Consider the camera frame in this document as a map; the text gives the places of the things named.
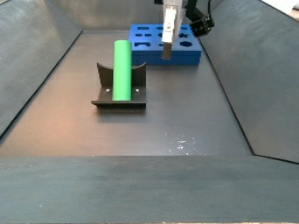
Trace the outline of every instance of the black holder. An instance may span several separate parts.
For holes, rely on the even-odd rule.
[[[132,67],[132,94],[130,101],[112,101],[113,68],[97,63],[97,75],[101,88],[97,100],[90,103],[105,109],[140,109],[145,108],[145,63]]]

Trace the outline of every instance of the gray wall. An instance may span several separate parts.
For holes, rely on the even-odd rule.
[[[257,0],[224,0],[201,38],[257,155],[299,162],[299,23]]]
[[[78,34],[51,1],[0,4],[0,136]]]
[[[1,223],[297,223],[299,166],[261,157],[0,158]]]
[[[162,22],[162,7],[154,0],[53,0],[77,21],[84,30],[128,30],[130,24]],[[198,0],[197,7],[206,11],[208,0]],[[210,2],[213,9],[221,0]]]

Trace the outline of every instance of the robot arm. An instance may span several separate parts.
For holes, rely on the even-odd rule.
[[[162,4],[162,59],[168,60],[184,15],[190,20],[190,30],[194,37],[206,35],[210,27],[214,26],[210,17],[210,0],[208,2],[208,16],[196,8],[197,0],[153,0],[153,3]]]

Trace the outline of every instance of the blue block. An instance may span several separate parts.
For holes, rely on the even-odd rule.
[[[132,43],[132,64],[149,66],[197,66],[201,58],[201,46],[192,36],[190,27],[181,25],[180,35],[172,44],[172,58],[161,59],[162,25],[132,24],[128,40]]]

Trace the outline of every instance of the gray floor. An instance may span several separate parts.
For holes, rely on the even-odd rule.
[[[205,55],[146,68],[146,109],[97,110],[96,63],[126,31],[85,31],[0,142],[0,157],[250,156]]]

